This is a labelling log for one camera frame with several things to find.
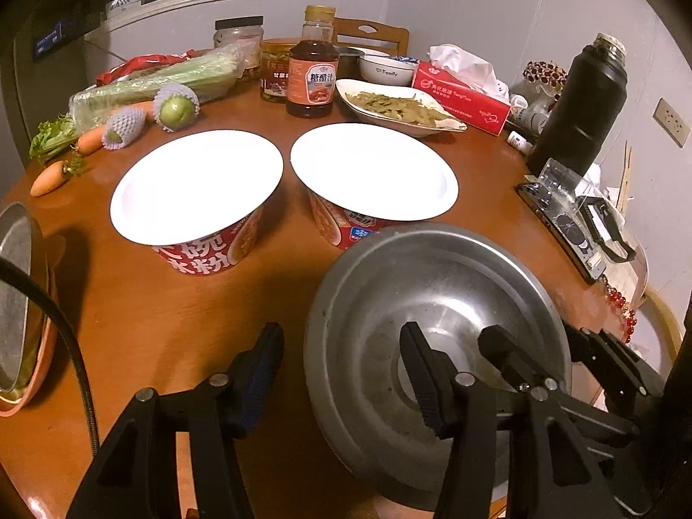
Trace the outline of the pink eared plate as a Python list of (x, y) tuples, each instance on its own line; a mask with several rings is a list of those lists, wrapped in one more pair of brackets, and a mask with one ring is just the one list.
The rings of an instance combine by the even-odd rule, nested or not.
[[(60, 264), (64, 251), (66, 251), (66, 239), (55, 234), (47, 240), (47, 261), (49, 269), (49, 295), (55, 304), (59, 304), (58, 279), (55, 276), (55, 269)], [(15, 389), (9, 394), (1, 395), (2, 418), (10, 418), (16, 415), (23, 407), (33, 400), (45, 380), (51, 360), (55, 352), (56, 341), (59, 339), (58, 327), (51, 322), (48, 316), (45, 317), (41, 341), (38, 345), (35, 366), (31, 375), (31, 380), (25, 388)]]

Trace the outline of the metal pan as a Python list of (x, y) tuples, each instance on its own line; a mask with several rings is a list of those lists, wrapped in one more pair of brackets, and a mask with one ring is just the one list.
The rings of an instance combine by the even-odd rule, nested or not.
[[(1, 212), (1, 258), (39, 286), (49, 284), (46, 247), (38, 222), (26, 206), (13, 203)], [(1, 284), (1, 391), (23, 388), (33, 374), (45, 317), (25, 294)]]

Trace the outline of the remote control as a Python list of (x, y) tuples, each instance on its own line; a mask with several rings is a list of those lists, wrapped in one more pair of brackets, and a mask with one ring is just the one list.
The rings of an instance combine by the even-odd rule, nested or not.
[(558, 241), (582, 278), (588, 284), (598, 281), (606, 268), (603, 254), (586, 235), (577, 216), (541, 183), (521, 183), (516, 192)]

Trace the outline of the left instant noodle bowl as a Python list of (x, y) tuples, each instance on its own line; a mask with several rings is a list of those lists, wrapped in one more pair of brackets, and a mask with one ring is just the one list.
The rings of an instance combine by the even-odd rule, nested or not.
[(278, 147), (252, 132), (175, 138), (125, 173), (110, 200), (110, 221), (120, 236), (150, 247), (177, 272), (212, 276), (250, 253), (283, 172)]

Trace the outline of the instant noodle bowl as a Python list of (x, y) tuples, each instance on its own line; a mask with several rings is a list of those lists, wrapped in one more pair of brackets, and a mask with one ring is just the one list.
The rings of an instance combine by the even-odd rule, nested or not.
[(150, 247), (177, 272), (212, 276), (250, 253), (283, 172), (278, 147), (252, 132), (175, 138), (125, 173), (110, 200), (110, 221), (120, 236)]
[(438, 152), (375, 125), (344, 122), (308, 130), (293, 143), (290, 160), (308, 190), (319, 233), (340, 250), (387, 226), (441, 216), (460, 193)]

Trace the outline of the clear plastic box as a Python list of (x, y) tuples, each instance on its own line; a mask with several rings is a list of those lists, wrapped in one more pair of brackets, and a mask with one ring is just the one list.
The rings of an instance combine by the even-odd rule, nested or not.
[(538, 176), (538, 183), (546, 188), (565, 210), (576, 212), (593, 191), (593, 183), (578, 175), (555, 158), (549, 158)]

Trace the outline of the right instant noodle bowl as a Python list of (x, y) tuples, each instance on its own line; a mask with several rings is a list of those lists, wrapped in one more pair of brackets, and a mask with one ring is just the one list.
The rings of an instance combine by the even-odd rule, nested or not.
[(308, 130), (293, 143), (290, 160), (308, 190), (319, 233), (340, 250), (387, 226), (441, 216), (460, 193), (438, 152), (375, 125), (344, 122)]

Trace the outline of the small white bottle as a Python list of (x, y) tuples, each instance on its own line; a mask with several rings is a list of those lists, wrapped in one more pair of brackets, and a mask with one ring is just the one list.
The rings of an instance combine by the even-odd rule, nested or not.
[(507, 143), (515, 150), (521, 152), (521, 154), (524, 156), (529, 155), (532, 148), (534, 147), (531, 142), (529, 142), (522, 135), (519, 135), (519, 133), (516, 131), (509, 132), (509, 135), (507, 137)]

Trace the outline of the red tissue box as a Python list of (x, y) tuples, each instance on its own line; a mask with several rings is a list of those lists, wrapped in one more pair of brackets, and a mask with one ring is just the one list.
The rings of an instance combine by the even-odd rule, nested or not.
[(509, 88), (493, 65), (451, 43), (429, 48), (412, 87), (425, 91), (461, 122), (499, 136), (510, 111)]

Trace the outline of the white dish with food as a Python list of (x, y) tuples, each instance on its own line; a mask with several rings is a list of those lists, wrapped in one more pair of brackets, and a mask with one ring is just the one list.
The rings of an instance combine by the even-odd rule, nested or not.
[(413, 137), (467, 130), (466, 124), (420, 89), (341, 79), (336, 81), (336, 90), (345, 106), (362, 122)]

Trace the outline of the right netted green fruit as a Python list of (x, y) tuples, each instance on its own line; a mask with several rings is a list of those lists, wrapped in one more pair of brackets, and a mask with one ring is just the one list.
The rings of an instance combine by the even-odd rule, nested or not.
[(162, 87), (154, 99), (154, 119), (166, 132), (176, 132), (190, 127), (199, 114), (196, 93), (181, 83), (169, 83)]

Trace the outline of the netted green fruit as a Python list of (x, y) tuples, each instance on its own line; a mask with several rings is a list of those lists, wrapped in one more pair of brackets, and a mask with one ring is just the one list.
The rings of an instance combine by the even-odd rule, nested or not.
[(181, 83), (169, 83), (162, 87), (154, 99), (154, 119), (166, 132), (176, 132), (190, 127), (199, 114), (196, 93)]
[(104, 127), (104, 149), (120, 150), (129, 147), (141, 135), (146, 120), (145, 112), (136, 107), (125, 107), (114, 112)]

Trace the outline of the black thermos flask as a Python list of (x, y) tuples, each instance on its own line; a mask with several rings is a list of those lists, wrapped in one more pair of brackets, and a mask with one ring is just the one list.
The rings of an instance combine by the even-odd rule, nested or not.
[(528, 156), (533, 175), (549, 160), (586, 174), (626, 101), (625, 60), (623, 43), (605, 33), (575, 56), (561, 97)]

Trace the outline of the left netted green fruit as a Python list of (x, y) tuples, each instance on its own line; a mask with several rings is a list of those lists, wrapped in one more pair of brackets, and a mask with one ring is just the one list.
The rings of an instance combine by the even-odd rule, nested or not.
[(141, 135), (146, 120), (145, 112), (136, 107), (125, 107), (114, 112), (104, 127), (104, 149), (120, 150), (129, 147)]

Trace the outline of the front carrot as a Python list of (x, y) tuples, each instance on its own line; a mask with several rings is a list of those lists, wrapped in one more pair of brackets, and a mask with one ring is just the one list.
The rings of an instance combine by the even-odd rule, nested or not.
[(32, 197), (48, 195), (67, 183), (73, 177), (81, 175), (86, 167), (86, 161), (81, 156), (67, 158), (67, 160), (57, 160), (48, 167), (45, 167), (35, 178), (29, 194)]

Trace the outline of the carrot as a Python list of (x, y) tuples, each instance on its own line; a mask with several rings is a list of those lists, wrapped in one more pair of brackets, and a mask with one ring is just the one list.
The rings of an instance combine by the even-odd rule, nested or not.
[(29, 194), (32, 197), (48, 195), (67, 183), (73, 177), (81, 175), (86, 167), (86, 161), (81, 156), (67, 158), (67, 160), (57, 160), (48, 167), (45, 167), (35, 178)]
[(127, 109), (127, 108), (135, 108), (137, 110), (143, 111), (145, 118), (148, 119), (149, 122), (155, 121), (153, 101), (143, 101), (143, 102), (127, 104), (126, 106), (112, 109), (112, 114), (115, 114), (115, 112), (120, 111), (122, 109)]
[(104, 124), (84, 132), (75, 143), (75, 151), (81, 156), (92, 155), (100, 147), (103, 147), (102, 138), (104, 132), (106, 132)]

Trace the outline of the rear carrot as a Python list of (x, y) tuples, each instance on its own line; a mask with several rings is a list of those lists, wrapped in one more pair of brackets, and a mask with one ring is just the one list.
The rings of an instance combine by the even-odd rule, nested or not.
[(92, 155), (100, 147), (103, 147), (102, 138), (104, 132), (106, 132), (104, 124), (84, 132), (75, 143), (75, 151), (81, 156)]

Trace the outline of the patterned red cup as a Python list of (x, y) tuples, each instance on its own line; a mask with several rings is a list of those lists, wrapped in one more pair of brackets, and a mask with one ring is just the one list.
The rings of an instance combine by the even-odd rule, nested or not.
[(557, 101), (567, 84), (568, 73), (555, 62), (529, 61), (522, 76), (531, 97), (547, 95)]

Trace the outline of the bagged celery bunch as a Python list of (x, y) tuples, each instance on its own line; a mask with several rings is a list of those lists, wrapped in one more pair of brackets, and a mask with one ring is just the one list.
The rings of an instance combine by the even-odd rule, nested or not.
[(105, 86), (81, 90), (70, 97), (66, 114), (38, 125), (29, 146), (29, 157), (47, 162), (88, 130), (106, 123), (115, 109), (151, 101), (170, 83), (190, 88), (202, 103), (219, 99), (251, 67), (251, 60), (258, 52), (256, 41), (234, 41), (149, 74), (129, 75)]

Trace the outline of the white ceramic bowl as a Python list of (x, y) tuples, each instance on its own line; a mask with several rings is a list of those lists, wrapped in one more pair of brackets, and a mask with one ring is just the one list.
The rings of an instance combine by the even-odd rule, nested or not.
[(366, 82), (381, 86), (409, 87), (416, 63), (394, 60), (388, 56), (366, 54), (359, 59), (360, 75)]

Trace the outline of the dark sauce bottle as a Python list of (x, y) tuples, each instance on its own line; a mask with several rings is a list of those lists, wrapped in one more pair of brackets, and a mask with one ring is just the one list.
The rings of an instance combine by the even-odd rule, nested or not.
[(333, 107), (339, 51), (333, 45), (336, 9), (308, 5), (300, 41), (290, 51), (286, 110), (302, 119), (327, 116)]

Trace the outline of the amber pickle jar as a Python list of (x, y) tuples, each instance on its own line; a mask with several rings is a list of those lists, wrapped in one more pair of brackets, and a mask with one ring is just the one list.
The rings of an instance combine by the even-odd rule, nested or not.
[(295, 38), (266, 39), (260, 44), (260, 97), (265, 101), (285, 102), (290, 51), (298, 42)]

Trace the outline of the red snack packet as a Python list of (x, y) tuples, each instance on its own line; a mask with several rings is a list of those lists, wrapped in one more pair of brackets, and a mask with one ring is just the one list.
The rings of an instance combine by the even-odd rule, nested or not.
[(149, 70), (151, 68), (163, 68), (172, 66), (173, 64), (181, 63), (186, 60), (197, 58), (201, 55), (199, 51), (186, 51), (182, 54), (144, 54), (134, 56), (133, 58), (122, 62), (118, 66), (105, 71), (96, 77), (95, 84), (97, 87), (107, 86), (124, 76), (138, 73), (139, 71)]

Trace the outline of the dark-lid glass jar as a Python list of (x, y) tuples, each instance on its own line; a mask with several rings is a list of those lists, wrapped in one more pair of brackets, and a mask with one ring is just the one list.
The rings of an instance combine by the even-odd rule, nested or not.
[(239, 44), (245, 51), (245, 73), (254, 75), (260, 67), (260, 45), (264, 38), (262, 15), (218, 19), (215, 22), (214, 48)]

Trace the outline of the blue box on shelf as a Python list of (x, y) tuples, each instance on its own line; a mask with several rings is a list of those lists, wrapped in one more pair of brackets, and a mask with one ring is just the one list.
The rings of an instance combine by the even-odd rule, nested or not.
[(54, 27), (45, 35), (40, 36), (34, 41), (33, 58), (41, 59), (50, 51), (63, 45), (67, 38), (67, 23), (63, 19), (56, 21)]

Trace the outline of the grey refrigerator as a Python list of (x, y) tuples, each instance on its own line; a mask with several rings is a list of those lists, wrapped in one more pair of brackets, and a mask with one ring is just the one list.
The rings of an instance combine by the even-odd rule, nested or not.
[[(101, 25), (112, 0), (1, 0), (1, 116), (21, 163), (29, 163), (36, 126), (67, 107), (87, 81), (83, 37)], [(33, 58), (34, 41), (56, 21), (67, 23), (63, 45)]]

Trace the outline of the wall power socket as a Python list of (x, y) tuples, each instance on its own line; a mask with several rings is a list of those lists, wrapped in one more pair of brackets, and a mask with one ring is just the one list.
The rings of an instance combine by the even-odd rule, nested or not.
[(654, 120), (664, 129), (678, 147), (685, 147), (690, 136), (689, 125), (677, 114), (671, 104), (661, 97), (654, 109)]

